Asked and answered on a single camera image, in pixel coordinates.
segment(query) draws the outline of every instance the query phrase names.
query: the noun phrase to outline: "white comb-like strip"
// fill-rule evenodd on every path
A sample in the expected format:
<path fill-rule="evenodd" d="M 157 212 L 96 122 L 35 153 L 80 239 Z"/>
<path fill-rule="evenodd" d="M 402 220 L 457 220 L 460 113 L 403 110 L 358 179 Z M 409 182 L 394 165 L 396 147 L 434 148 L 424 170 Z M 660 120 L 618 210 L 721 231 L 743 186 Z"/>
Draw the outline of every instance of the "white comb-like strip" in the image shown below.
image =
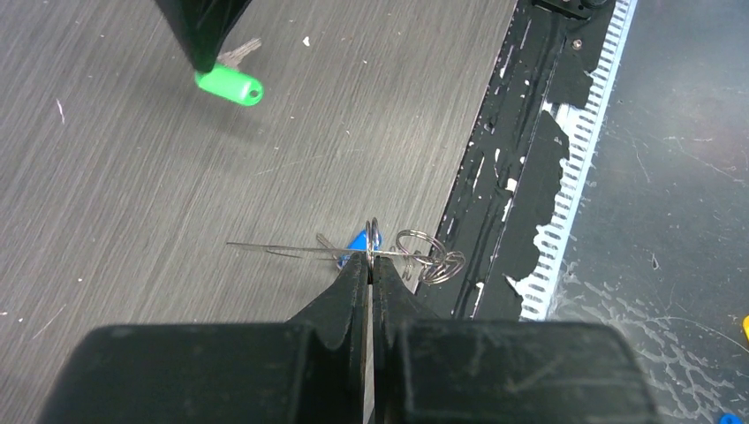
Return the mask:
<path fill-rule="evenodd" d="M 557 114 L 556 121 L 570 138 L 570 159 L 562 164 L 562 189 L 556 195 L 551 222 L 540 227 L 533 240 L 541 251 L 536 268 L 515 286 L 523 297 L 521 321 L 547 317 L 636 6 L 637 0 L 617 0 L 585 108 L 563 105 Z"/>

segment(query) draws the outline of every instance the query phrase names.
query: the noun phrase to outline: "dark floor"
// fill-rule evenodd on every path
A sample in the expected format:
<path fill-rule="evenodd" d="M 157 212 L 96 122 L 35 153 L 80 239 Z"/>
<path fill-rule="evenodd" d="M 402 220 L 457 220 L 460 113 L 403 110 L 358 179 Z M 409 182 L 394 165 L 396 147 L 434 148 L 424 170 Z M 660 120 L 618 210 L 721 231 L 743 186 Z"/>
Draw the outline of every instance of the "dark floor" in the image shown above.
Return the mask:
<path fill-rule="evenodd" d="M 228 239 L 434 232 L 513 6 L 253 2 L 224 46 L 262 40 L 241 109 L 151 2 L 3 2 L 0 422 L 32 421 L 95 326 L 282 320 L 335 275 Z"/>
<path fill-rule="evenodd" d="M 664 421 L 749 418 L 749 11 L 640 1 L 554 319 L 620 329 Z"/>

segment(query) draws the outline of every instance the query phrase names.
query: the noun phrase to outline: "green key tag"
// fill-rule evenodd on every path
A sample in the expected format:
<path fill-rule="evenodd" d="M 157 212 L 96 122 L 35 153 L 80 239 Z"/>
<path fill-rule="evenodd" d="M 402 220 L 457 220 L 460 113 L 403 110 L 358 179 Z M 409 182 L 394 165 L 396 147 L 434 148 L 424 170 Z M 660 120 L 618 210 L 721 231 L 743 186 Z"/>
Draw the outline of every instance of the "green key tag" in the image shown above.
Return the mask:
<path fill-rule="evenodd" d="M 254 77 L 216 64 L 209 73 L 195 73 L 201 89 L 242 106 L 254 106 L 262 100 L 262 84 Z"/>

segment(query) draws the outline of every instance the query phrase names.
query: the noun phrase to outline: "blue object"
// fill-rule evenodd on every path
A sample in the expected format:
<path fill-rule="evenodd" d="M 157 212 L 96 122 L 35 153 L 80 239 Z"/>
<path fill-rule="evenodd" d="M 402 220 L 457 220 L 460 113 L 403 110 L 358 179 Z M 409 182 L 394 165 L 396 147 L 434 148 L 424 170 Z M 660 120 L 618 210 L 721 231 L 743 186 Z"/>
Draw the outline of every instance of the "blue object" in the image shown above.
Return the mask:
<path fill-rule="evenodd" d="M 742 424 L 742 420 L 732 413 L 726 413 L 718 421 L 718 424 Z"/>
<path fill-rule="evenodd" d="M 379 236 L 377 240 L 374 241 L 374 249 L 380 250 L 380 244 L 382 243 L 382 236 Z M 356 238 L 349 243 L 349 246 L 346 247 L 346 249 L 349 250 L 360 250 L 362 252 L 367 250 L 367 230 L 362 230 Z M 341 256 L 341 259 L 338 260 L 338 269 L 342 269 L 346 262 L 349 260 L 349 255 L 345 254 Z"/>

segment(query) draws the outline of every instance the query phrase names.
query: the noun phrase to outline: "black object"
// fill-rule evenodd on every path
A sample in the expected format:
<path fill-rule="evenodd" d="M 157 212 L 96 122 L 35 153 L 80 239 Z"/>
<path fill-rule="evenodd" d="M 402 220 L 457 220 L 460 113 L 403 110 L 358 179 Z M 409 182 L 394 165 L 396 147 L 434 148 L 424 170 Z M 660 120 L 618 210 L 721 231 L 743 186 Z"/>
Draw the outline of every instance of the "black object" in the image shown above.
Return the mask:
<path fill-rule="evenodd" d="M 155 0 L 195 71 L 213 70 L 223 41 L 252 0 Z"/>
<path fill-rule="evenodd" d="M 611 0 L 581 0 L 583 5 L 590 9 L 600 9 Z"/>
<path fill-rule="evenodd" d="M 561 13 L 567 18 L 588 19 L 593 15 L 584 0 L 533 0 L 533 4 Z"/>
<path fill-rule="evenodd" d="M 438 320 L 389 259 L 355 254 L 286 323 L 93 331 L 40 423 L 361 422 L 370 316 L 374 422 L 658 422 L 613 329 Z"/>

